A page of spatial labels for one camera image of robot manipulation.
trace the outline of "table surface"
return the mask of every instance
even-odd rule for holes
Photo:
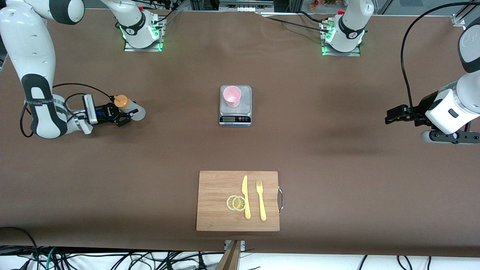
[[[426,144],[426,128],[384,124],[388,109],[407,103],[399,52],[413,19],[372,17],[362,56],[346,58],[322,56],[315,31],[249,12],[183,12],[162,53],[123,52],[109,11],[87,10],[75,26],[49,22],[56,84],[125,94],[147,114],[90,135],[24,138],[24,93],[8,61],[0,225],[27,229],[39,245],[223,250],[224,239],[245,239],[256,252],[478,256],[478,146]],[[411,31],[415,103],[464,74],[461,30],[427,17]],[[251,127],[218,125],[222,85],[252,87]],[[89,89],[55,89],[76,92]],[[201,170],[278,171],[281,231],[197,232]]]

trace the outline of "yellow fork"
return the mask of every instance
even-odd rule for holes
[[[257,181],[257,193],[260,200],[260,219],[262,221],[265,221],[267,220],[267,214],[265,213],[264,198],[262,197],[262,194],[264,193],[262,181]]]

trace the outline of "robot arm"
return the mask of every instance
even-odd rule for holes
[[[111,102],[95,107],[91,95],[84,96],[84,109],[71,111],[63,97],[52,93],[55,50],[42,17],[74,25],[84,15],[82,0],[7,0],[4,5],[0,10],[0,35],[22,82],[33,133],[47,139],[77,130],[89,134],[94,124],[121,126],[144,117],[144,109],[134,102],[123,108]]]
[[[480,143],[480,134],[469,130],[469,123],[480,116],[480,18],[460,36],[458,54],[467,74],[424,97],[413,109],[400,105],[387,111],[385,123],[431,126],[433,130],[421,135],[429,143]]]
[[[62,22],[80,21],[83,2],[70,0],[63,3],[71,5],[52,6],[51,14],[44,11],[51,5],[48,0],[8,0],[7,7],[0,10],[0,34],[32,112],[31,130],[48,139],[67,133],[67,112],[59,96],[52,94],[55,50],[45,22],[36,10]],[[57,16],[64,8],[68,16]]]
[[[372,0],[351,0],[344,14],[333,17],[334,28],[326,42],[340,52],[353,51],[365,34],[365,26],[373,14]]]
[[[117,18],[125,40],[134,48],[142,49],[150,46],[157,39],[155,33],[158,15],[148,10],[140,10],[131,0],[100,0]]]

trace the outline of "plastic cup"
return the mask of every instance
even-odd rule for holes
[[[223,98],[227,102],[227,105],[231,108],[235,108],[240,104],[241,90],[236,86],[227,86],[223,90]]]

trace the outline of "metal handle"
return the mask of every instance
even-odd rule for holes
[[[281,198],[282,198],[282,206],[280,207],[280,209],[278,210],[278,214],[280,214],[282,212],[282,209],[283,209],[283,192],[282,190],[280,189],[280,186],[278,186],[278,192],[280,192],[280,195],[281,195]]]

